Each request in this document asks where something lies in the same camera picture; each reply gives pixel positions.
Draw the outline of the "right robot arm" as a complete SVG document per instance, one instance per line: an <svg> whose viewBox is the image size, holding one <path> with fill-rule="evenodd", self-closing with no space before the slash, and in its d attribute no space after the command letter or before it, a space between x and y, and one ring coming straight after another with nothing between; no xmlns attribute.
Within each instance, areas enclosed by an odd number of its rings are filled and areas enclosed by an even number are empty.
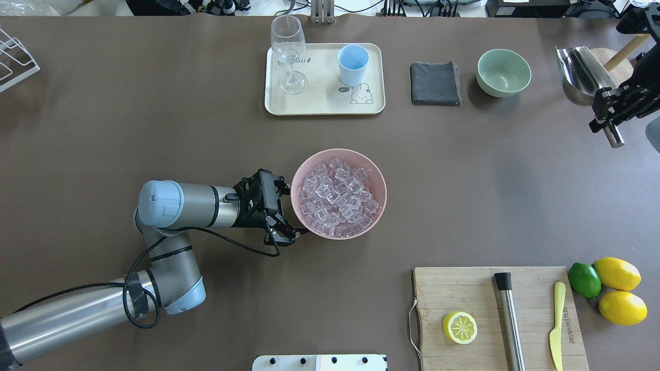
<svg viewBox="0 0 660 371"><path fill-rule="evenodd" d="M641 119L658 112L658 16L656 2L645 8L631 6L624 11L617 25L619 33L635 35L641 44L648 38L653 38L656 44L637 59L631 76L619 87L596 90L592 101L595 118L589 127L592 133L603 131L612 148L624 146L618 125L634 117Z"/></svg>

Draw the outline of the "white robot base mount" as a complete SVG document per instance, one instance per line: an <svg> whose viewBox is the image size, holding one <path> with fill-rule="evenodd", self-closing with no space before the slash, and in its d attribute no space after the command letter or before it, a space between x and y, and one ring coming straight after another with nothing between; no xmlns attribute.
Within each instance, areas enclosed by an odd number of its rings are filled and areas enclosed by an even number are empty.
<svg viewBox="0 0 660 371"><path fill-rule="evenodd" d="M388 370L388 362L386 355L364 353L261 355L252 370Z"/></svg>

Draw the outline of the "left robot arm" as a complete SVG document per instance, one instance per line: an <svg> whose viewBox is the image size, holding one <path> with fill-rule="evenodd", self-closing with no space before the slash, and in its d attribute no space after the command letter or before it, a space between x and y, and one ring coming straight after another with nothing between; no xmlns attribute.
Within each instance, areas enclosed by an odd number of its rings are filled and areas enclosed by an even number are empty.
<svg viewBox="0 0 660 371"><path fill-rule="evenodd" d="M3 317L2 370L120 323L150 329L162 311L175 315L200 305L206 293L188 232L259 228L277 257L307 232L284 217L281 197L290 194L283 176L264 169L231 188L148 181L134 212L146 251L117 280L59 291Z"/></svg>

